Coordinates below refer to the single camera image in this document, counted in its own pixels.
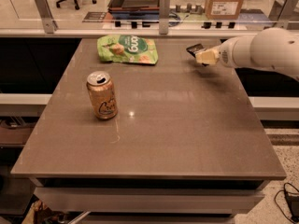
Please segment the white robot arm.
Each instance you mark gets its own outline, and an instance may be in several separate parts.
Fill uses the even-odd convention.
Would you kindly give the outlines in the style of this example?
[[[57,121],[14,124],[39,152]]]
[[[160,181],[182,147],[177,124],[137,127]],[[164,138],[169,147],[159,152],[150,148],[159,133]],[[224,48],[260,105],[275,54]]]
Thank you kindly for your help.
[[[257,35],[230,38],[198,51],[195,59],[207,65],[220,63],[225,67],[276,72],[298,81],[299,37],[282,28],[268,28]]]

